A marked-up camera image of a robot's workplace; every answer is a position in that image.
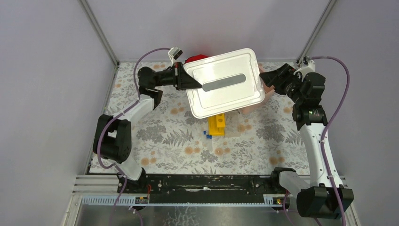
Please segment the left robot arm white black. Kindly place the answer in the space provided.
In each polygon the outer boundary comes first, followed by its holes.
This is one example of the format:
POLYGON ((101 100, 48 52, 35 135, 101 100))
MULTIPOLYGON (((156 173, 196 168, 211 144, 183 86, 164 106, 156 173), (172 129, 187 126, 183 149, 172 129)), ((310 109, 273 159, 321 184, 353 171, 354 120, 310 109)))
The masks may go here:
POLYGON ((115 115, 102 114, 97 121, 93 152, 99 160, 111 161, 120 174, 128 179, 128 188, 139 194, 145 190, 146 181, 141 176, 143 168, 132 152, 132 125, 153 111, 161 102, 161 86, 173 86, 176 90, 200 89, 202 85, 191 77, 181 62, 169 68, 155 71, 149 67, 138 70, 139 100, 115 115))

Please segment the white plastic box lid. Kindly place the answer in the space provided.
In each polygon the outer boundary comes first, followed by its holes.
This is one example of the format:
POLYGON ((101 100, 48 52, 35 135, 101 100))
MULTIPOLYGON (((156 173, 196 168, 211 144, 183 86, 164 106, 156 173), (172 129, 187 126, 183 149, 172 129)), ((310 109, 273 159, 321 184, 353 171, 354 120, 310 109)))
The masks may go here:
POLYGON ((203 119, 261 103, 265 91, 255 52, 244 48, 184 65, 201 89, 187 90, 192 115, 203 119))

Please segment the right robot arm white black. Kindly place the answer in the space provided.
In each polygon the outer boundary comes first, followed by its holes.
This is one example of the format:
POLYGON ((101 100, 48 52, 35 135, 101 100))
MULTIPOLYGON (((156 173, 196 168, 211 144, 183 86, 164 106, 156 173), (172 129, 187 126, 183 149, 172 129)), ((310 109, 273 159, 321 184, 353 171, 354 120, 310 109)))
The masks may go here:
POLYGON ((330 122, 321 96, 325 77, 314 70, 297 72, 288 64, 260 73, 266 86, 286 95, 293 102, 292 117, 304 142, 310 169, 310 181, 299 178, 294 169, 275 168, 270 188, 276 194, 284 191, 296 199, 300 216, 306 218, 339 219, 354 200, 353 191, 344 187, 329 147, 327 127, 330 122))

